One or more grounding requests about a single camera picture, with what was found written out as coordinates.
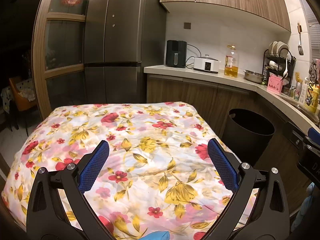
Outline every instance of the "black trash can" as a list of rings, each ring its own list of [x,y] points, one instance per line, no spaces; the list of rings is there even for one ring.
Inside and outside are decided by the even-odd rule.
[[[260,114],[236,108],[229,111],[222,141],[241,162],[254,166],[274,132],[272,123]]]

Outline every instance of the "orange chair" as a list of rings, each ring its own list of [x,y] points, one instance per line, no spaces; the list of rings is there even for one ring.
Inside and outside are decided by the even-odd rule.
[[[19,90],[17,89],[16,84],[21,81],[22,80],[21,80],[20,76],[9,78],[9,84],[10,84],[11,91],[12,91],[12,94],[14,97],[14,101],[17,105],[18,111],[23,115],[25,126],[26,126],[27,136],[29,137],[28,127],[27,127],[27,119],[26,119],[26,111],[29,110],[30,108],[36,106],[37,102],[36,102],[36,100],[33,100],[30,102],[27,98],[24,98],[19,95]]]

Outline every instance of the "spatula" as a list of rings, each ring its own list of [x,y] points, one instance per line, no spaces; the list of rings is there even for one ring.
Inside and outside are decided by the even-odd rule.
[[[302,46],[301,46],[302,27],[301,27],[300,23],[298,23],[298,33],[299,33],[299,37],[300,37],[300,41],[299,41],[299,45],[298,45],[298,51],[299,51],[299,54],[301,56],[303,56],[303,49],[302,49]]]

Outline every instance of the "wooden door frame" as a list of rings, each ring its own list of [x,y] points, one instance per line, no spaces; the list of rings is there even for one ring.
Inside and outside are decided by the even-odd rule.
[[[83,71],[83,64],[76,64],[72,66],[65,66],[52,70],[45,69],[45,28],[48,20],[68,20],[85,22],[84,15],[48,12],[51,0],[41,0],[36,20],[34,24],[33,36],[32,36],[32,77],[35,88],[36,100],[38,109],[42,119],[44,120],[52,112],[49,94],[47,89],[46,79],[59,76],[66,73],[73,73],[76,71]]]

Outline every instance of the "sink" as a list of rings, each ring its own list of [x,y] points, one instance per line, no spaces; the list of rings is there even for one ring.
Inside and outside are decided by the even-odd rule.
[[[278,95],[281,97],[284,101],[292,105],[295,109],[299,110],[302,114],[304,114],[308,119],[310,119],[316,126],[319,126],[320,121],[318,116],[316,116],[314,113],[310,112],[308,109],[306,109],[302,104],[295,101],[293,98],[288,97],[285,94]]]

